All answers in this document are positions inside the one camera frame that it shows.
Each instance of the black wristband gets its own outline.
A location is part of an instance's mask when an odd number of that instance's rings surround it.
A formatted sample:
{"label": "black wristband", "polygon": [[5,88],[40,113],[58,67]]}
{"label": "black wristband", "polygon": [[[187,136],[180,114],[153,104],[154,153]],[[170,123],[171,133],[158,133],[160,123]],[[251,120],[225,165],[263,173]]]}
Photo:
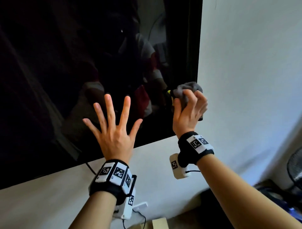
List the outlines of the black wristband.
{"label": "black wristband", "polygon": [[116,197],[116,205],[121,205],[126,197],[131,196],[135,181],[136,176],[131,174],[125,162],[118,159],[108,160],[91,182],[89,195],[99,191],[109,192]]}
{"label": "black wristband", "polygon": [[180,153],[178,164],[180,167],[187,167],[188,164],[195,164],[205,155],[214,154],[213,147],[194,131],[183,134],[178,140]]}

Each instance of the tv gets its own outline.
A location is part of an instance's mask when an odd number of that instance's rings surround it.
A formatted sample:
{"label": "tv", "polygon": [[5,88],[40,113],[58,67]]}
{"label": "tv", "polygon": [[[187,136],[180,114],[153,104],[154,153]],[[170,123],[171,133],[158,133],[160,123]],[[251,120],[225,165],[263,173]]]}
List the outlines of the tv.
{"label": "tv", "polygon": [[131,97],[135,147],[174,135],[167,91],[197,81],[202,1],[0,3],[0,189],[102,158],[92,104]]}

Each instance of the wall socket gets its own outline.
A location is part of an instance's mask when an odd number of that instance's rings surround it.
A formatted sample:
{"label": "wall socket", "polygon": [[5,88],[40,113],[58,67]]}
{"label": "wall socket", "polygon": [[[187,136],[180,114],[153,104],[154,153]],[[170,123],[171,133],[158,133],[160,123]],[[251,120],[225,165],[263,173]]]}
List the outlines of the wall socket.
{"label": "wall socket", "polygon": [[145,209],[147,207],[148,207],[148,203],[147,202],[141,202],[141,203],[133,206],[133,210],[134,211],[140,211],[140,210],[143,210],[143,209]]}

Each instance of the gray cloth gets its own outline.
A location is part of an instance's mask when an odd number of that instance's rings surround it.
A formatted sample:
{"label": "gray cloth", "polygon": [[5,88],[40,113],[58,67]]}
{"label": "gray cloth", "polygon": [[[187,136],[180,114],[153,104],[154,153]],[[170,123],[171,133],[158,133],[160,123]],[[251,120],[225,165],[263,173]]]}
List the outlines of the gray cloth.
{"label": "gray cloth", "polygon": [[189,82],[185,84],[181,84],[177,86],[177,89],[173,90],[173,94],[176,98],[180,99],[180,102],[182,104],[182,110],[187,106],[188,104],[188,98],[182,93],[183,89],[190,89],[192,92],[195,91],[202,91],[201,86],[199,86],[196,82]]}

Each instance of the black cable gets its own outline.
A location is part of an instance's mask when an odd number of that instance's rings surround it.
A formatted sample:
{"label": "black cable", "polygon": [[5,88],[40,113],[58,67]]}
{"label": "black cable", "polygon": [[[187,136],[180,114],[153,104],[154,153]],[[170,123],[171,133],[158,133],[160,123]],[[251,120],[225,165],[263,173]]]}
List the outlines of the black cable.
{"label": "black cable", "polygon": [[145,225],[146,225],[146,217],[142,213],[140,213],[139,211],[134,211],[134,212],[140,214],[142,217],[145,218],[145,223],[144,223],[144,227],[143,227],[143,229],[144,229]]}
{"label": "black cable", "polygon": [[155,23],[157,22],[158,19],[160,19],[160,17],[164,14],[165,12],[161,13],[157,19],[155,19],[155,21],[153,22],[152,26],[151,26],[151,29],[150,29],[150,32],[149,32],[149,36],[148,36],[148,41],[150,40],[150,36],[151,36],[151,31],[153,29],[153,26],[155,25]]}
{"label": "black cable", "polygon": [[189,173],[189,172],[200,172],[199,170],[190,170],[190,171],[186,171],[186,173]]}
{"label": "black cable", "polygon": [[124,221],[125,221],[125,220],[123,219],[123,226],[124,226],[124,229],[126,229],[126,228],[125,228],[125,224],[124,224]]}
{"label": "black cable", "polygon": [[93,171],[93,169],[90,167],[90,165],[89,165],[87,162],[86,162],[85,164],[88,166],[88,168],[90,169],[90,171],[91,171],[94,175],[96,175],[95,171]]}

